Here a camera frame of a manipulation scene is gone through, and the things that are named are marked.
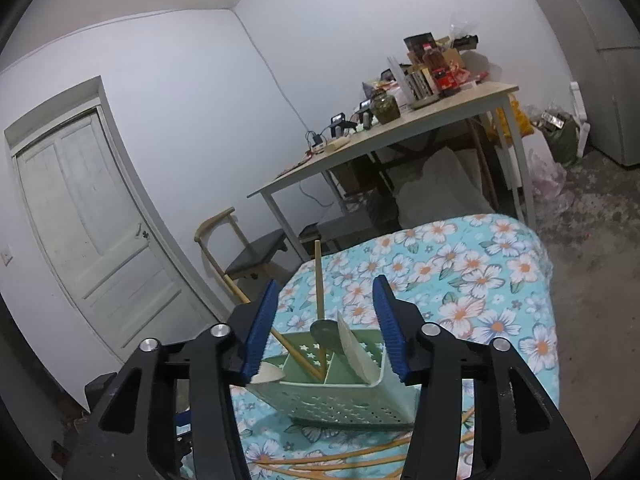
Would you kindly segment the floral blue quilt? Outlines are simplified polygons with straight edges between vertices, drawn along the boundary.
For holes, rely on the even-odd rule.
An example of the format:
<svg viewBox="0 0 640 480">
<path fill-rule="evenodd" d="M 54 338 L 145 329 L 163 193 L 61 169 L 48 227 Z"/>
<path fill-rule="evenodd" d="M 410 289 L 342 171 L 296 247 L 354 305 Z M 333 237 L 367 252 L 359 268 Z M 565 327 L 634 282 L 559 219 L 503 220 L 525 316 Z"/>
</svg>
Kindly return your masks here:
<svg viewBox="0 0 640 480">
<path fill-rule="evenodd" d="M 394 295 L 461 339 L 487 344 L 506 338 L 546 388 L 560 398 L 558 337 L 550 283 L 552 263 L 537 235 L 501 214 L 434 221 L 324 255 L 326 316 L 340 314 L 354 330 L 378 325 L 372 282 L 386 276 Z M 368 448 L 408 436 L 405 431 L 348 431 L 303 426 L 243 388 L 232 401 L 250 476 L 283 479 L 254 464 L 258 458 L 301 458 Z M 405 454 L 408 445 L 333 463 Z M 382 479 L 395 466 L 343 479 Z"/>
</svg>

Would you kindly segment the black tower heater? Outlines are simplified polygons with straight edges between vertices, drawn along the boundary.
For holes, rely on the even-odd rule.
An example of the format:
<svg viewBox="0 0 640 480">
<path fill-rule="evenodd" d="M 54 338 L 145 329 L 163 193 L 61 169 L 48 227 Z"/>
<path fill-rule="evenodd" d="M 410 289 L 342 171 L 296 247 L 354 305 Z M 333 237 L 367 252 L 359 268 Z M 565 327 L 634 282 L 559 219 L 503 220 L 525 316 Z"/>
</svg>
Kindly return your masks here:
<svg viewBox="0 0 640 480">
<path fill-rule="evenodd" d="M 104 395 L 105 391 L 111 385 L 112 381 L 117 376 L 116 372 L 102 374 L 94 378 L 88 384 L 85 384 L 85 396 L 89 407 L 89 412 L 92 413 Z"/>
</svg>

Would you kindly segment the yellow plastic bag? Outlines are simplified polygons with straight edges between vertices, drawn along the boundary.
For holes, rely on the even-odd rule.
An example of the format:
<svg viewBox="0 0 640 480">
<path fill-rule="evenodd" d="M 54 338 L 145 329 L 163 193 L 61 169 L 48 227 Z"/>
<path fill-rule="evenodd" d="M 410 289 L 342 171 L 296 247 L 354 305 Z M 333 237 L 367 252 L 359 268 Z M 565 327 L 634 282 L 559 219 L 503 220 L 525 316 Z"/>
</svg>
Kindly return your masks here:
<svg viewBox="0 0 640 480">
<path fill-rule="evenodd" d="M 516 98 L 516 96 L 514 96 L 514 94 L 510 94 L 509 99 L 510 99 L 511 110 L 514 114 L 516 124 L 518 125 L 518 131 L 520 132 L 521 137 L 524 138 L 524 136 L 531 136 L 532 134 L 535 133 L 534 125 L 529 120 L 528 116 L 521 109 L 520 102 L 518 102 L 518 99 Z M 497 117 L 499 119 L 499 124 L 502 128 L 504 136 L 506 137 L 506 145 L 511 146 L 512 145 L 511 130 L 508 122 L 506 121 L 506 115 L 504 114 L 504 110 L 501 107 L 499 107 L 497 110 Z M 500 143 L 500 136 L 498 133 L 495 119 L 491 121 L 491 126 L 488 133 L 488 139 L 492 144 L 498 145 Z"/>
</svg>

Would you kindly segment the red cooking oil bottle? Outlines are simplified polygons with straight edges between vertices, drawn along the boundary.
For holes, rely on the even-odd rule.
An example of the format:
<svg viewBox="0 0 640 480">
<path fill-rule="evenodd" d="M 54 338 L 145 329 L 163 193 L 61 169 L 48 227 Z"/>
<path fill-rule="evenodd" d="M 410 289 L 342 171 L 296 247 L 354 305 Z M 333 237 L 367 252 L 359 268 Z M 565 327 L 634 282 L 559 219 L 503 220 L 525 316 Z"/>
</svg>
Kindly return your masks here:
<svg viewBox="0 0 640 480">
<path fill-rule="evenodd" d="M 424 44 L 423 62 L 428 68 L 435 81 L 439 94 L 441 96 L 452 96 L 460 90 L 459 84 L 454 78 L 446 58 L 438 47 L 431 44 Z"/>
</svg>

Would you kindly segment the white panel door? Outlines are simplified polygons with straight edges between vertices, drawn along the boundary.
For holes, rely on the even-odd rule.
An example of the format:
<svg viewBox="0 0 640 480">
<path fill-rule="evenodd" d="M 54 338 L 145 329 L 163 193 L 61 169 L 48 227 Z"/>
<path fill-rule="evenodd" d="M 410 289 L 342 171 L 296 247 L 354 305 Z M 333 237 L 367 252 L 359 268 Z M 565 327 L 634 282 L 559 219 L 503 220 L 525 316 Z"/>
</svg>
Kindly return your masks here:
<svg viewBox="0 0 640 480">
<path fill-rule="evenodd" d="M 113 356 L 126 360 L 146 337 L 172 344 L 212 324 L 122 170 L 99 78 L 41 103 L 6 140 L 44 258 Z"/>
</svg>

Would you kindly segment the metal spoon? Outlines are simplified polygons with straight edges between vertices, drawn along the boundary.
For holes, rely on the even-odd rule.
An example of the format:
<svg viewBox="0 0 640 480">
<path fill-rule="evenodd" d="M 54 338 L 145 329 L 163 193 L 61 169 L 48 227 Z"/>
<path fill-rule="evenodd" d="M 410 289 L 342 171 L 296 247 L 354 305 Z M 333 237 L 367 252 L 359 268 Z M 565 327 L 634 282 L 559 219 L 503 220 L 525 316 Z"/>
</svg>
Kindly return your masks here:
<svg viewBox="0 0 640 480">
<path fill-rule="evenodd" d="M 340 332 L 338 325 L 333 320 L 317 320 L 310 326 L 311 336 L 320 346 L 333 354 L 343 354 Z"/>
</svg>

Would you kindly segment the cream plastic ladle spoon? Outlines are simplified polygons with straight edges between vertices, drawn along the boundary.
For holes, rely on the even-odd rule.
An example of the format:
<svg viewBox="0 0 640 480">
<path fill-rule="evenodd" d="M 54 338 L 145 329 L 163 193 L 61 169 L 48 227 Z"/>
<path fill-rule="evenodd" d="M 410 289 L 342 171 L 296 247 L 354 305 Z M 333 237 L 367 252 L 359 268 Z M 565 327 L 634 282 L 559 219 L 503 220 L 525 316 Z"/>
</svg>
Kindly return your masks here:
<svg viewBox="0 0 640 480">
<path fill-rule="evenodd" d="M 382 374 L 380 364 L 363 348 L 355 333 L 340 314 L 337 315 L 336 322 L 338 336 L 349 366 L 365 384 L 375 385 L 380 381 Z"/>
</svg>

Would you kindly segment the glass jar green pickles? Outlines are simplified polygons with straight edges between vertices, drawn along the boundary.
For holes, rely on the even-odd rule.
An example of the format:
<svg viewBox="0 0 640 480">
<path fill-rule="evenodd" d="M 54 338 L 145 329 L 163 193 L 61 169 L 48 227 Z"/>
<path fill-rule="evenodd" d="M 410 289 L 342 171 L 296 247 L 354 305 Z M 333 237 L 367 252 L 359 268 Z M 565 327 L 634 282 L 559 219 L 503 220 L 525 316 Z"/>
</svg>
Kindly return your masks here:
<svg viewBox="0 0 640 480">
<path fill-rule="evenodd" d="M 372 94 L 370 109 L 381 125 L 387 125 L 400 117 L 400 109 L 395 97 L 381 89 Z"/>
</svg>

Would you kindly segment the wooden desk grey frame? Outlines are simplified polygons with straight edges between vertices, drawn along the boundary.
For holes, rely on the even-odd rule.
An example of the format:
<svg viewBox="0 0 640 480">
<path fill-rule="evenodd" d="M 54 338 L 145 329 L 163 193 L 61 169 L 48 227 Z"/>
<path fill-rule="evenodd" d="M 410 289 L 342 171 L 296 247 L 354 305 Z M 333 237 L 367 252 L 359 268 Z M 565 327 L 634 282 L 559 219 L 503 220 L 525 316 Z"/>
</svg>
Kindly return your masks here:
<svg viewBox="0 0 640 480">
<path fill-rule="evenodd" d="M 512 162 L 506 164 L 509 180 L 512 183 L 514 207 L 518 221 L 526 224 L 529 229 L 536 230 L 533 182 L 529 175 L 522 136 L 510 101 L 510 95 L 518 90 L 520 87 L 516 84 L 497 81 L 483 82 L 473 88 L 462 90 L 450 98 L 403 114 L 387 125 L 377 125 L 370 130 L 355 133 L 350 137 L 349 142 L 337 151 L 311 156 L 311 159 L 304 162 L 303 165 L 288 170 L 252 194 L 262 196 L 274 218 L 280 224 L 288 244 L 294 249 L 299 259 L 306 262 L 309 260 L 308 252 L 274 200 L 274 193 L 317 174 L 325 177 L 331 168 L 359 156 L 367 155 L 380 148 L 387 148 L 394 143 L 405 141 L 421 133 L 470 119 L 475 115 L 489 113 L 495 120 L 498 120 L 498 111 L 502 110 L 506 116 L 506 123 L 510 129 L 512 145 L 518 162 L 516 165 L 512 165 Z"/>
</svg>

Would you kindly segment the green canvas bag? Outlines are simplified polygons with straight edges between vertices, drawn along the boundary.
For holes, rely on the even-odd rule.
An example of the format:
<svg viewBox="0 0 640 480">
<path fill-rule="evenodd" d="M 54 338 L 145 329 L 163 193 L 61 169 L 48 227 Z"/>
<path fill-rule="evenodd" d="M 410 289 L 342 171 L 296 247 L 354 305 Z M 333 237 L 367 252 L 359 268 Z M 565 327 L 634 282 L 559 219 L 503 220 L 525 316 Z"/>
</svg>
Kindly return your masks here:
<svg viewBox="0 0 640 480">
<path fill-rule="evenodd" d="M 552 157 L 558 164 L 573 165 L 578 152 L 578 127 L 575 119 L 562 110 L 545 110 L 537 122 Z"/>
</svg>

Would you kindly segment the green perforated utensil basket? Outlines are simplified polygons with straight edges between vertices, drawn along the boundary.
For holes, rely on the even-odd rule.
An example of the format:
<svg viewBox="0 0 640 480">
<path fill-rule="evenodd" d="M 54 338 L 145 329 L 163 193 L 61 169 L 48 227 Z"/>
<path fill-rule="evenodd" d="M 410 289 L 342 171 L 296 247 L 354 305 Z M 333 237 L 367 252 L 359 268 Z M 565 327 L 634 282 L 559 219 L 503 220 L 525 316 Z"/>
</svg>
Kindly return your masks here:
<svg viewBox="0 0 640 480">
<path fill-rule="evenodd" d="M 247 390 L 296 422 L 329 427 L 410 427 L 416 417 L 420 390 L 405 386 L 390 368 L 382 335 L 377 330 L 355 330 L 360 347 L 378 367 L 372 384 L 362 379 L 340 354 L 328 356 L 328 372 L 317 382 L 285 354 L 266 361 L 283 370 L 278 382 L 251 384 Z"/>
</svg>

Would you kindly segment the silver refrigerator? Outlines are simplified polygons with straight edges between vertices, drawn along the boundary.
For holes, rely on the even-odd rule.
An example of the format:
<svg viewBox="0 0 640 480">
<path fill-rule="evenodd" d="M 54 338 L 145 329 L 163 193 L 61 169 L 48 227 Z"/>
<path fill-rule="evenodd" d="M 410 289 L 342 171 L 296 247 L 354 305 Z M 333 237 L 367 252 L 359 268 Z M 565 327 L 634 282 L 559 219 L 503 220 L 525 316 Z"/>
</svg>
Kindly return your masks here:
<svg viewBox="0 0 640 480">
<path fill-rule="evenodd" d="M 620 158 L 639 162 L 639 31 L 620 0 L 576 0 L 589 24 L 594 48 L 610 72 L 620 122 Z"/>
</svg>

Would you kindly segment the wooden chair black seat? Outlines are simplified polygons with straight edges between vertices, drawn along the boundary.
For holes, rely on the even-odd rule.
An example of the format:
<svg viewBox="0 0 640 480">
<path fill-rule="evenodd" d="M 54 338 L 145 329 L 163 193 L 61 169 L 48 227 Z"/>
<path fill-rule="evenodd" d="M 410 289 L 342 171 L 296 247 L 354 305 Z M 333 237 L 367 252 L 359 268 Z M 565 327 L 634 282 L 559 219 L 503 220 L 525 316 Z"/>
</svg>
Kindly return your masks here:
<svg viewBox="0 0 640 480">
<path fill-rule="evenodd" d="M 225 269 L 207 246 L 209 237 L 223 224 L 231 226 L 236 237 L 243 244 L 239 255 Z M 290 279 L 291 273 L 273 261 L 277 252 L 288 250 L 285 239 L 285 232 L 282 229 L 276 229 L 250 242 L 236 220 L 234 207 L 229 207 L 204 220 L 195 230 L 193 237 L 194 243 L 201 249 L 204 258 L 214 268 L 224 282 L 224 286 L 242 302 L 250 301 L 238 285 L 238 281 L 243 278 L 257 280 L 260 274 L 264 274 L 268 280 L 277 281 L 280 284 L 285 284 Z"/>
</svg>

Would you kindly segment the pink white plastic bag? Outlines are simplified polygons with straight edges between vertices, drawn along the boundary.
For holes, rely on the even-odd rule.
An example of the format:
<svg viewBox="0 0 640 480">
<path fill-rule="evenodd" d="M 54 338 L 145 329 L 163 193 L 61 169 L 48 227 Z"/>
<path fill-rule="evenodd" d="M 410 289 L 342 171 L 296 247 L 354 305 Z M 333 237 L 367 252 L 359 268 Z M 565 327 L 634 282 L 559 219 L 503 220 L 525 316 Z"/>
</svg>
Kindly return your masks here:
<svg viewBox="0 0 640 480">
<path fill-rule="evenodd" d="M 553 159 L 543 159 L 530 150 L 527 154 L 527 167 L 537 200 L 554 200 L 560 196 L 566 181 L 566 171 L 561 165 Z"/>
</svg>

